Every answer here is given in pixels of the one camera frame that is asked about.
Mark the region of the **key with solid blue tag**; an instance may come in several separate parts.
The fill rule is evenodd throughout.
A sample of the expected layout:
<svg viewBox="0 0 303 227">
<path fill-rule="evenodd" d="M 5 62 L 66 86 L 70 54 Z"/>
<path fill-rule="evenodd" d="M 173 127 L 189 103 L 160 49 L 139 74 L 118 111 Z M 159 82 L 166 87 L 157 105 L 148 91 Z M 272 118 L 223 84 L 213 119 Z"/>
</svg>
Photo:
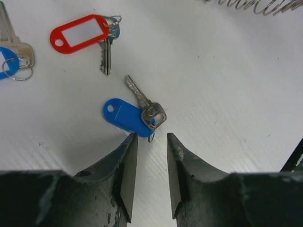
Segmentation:
<svg viewBox="0 0 303 227">
<path fill-rule="evenodd" d="M 112 98 L 103 105 L 102 115 L 108 123 L 152 142 L 156 129 L 167 120 L 165 110 L 159 103 L 148 99 L 130 75 L 125 77 L 125 85 L 139 106 Z"/>
</svg>

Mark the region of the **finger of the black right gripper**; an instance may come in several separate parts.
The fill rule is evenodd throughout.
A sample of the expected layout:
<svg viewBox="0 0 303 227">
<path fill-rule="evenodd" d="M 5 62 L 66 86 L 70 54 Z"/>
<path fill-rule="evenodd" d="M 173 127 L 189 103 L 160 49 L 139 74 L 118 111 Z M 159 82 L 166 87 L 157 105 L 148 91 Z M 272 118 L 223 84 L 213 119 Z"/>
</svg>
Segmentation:
<svg viewBox="0 0 303 227">
<path fill-rule="evenodd" d="M 299 142 L 281 172 L 297 172 L 303 170 L 303 139 Z"/>
</svg>

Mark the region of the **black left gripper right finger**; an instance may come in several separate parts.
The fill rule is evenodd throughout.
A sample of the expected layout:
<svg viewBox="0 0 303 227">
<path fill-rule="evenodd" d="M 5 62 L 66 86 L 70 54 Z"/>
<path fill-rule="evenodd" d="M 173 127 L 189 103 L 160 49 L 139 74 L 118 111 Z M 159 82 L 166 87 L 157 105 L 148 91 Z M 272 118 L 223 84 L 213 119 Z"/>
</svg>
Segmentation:
<svg viewBox="0 0 303 227">
<path fill-rule="evenodd" d="M 179 227 L 300 227 L 303 171 L 226 173 L 167 134 L 172 217 Z"/>
</svg>

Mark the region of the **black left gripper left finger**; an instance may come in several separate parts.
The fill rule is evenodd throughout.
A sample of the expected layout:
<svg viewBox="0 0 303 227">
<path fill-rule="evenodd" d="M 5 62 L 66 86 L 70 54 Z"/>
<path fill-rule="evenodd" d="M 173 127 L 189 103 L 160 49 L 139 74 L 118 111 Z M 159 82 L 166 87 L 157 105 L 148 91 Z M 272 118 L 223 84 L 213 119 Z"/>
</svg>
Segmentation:
<svg viewBox="0 0 303 227">
<path fill-rule="evenodd" d="M 138 136 L 72 176 L 62 170 L 0 173 L 3 227 L 125 227 L 132 219 Z"/>
</svg>

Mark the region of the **key with blue window tag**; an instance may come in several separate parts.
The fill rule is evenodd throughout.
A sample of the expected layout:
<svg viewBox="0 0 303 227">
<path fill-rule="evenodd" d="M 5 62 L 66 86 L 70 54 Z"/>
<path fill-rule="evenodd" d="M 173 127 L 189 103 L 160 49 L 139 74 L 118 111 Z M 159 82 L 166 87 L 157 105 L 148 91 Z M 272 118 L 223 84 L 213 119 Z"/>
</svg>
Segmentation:
<svg viewBox="0 0 303 227">
<path fill-rule="evenodd" d="M 31 45 L 20 41 L 15 35 L 5 4 L 0 3 L 0 79 L 11 78 L 25 81 L 33 76 L 35 64 L 34 49 Z M 30 70 L 30 75 L 19 78 L 18 71 Z"/>
</svg>

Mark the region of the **key with red tag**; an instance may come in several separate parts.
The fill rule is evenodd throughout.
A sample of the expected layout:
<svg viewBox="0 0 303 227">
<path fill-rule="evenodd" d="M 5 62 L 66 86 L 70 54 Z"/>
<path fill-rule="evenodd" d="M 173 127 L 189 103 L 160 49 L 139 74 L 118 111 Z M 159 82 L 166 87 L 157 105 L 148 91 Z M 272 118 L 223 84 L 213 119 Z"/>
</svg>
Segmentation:
<svg viewBox="0 0 303 227">
<path fill-rule="evenodd" d="M 101 72 L 111 73 L 111 45 L 120 36 L 120 15 L 91 14 L 61 25 L 50 33 L 50 44 L 59 53 L 71 54 L 94 44 L 101 47 Z"/>
</svg>

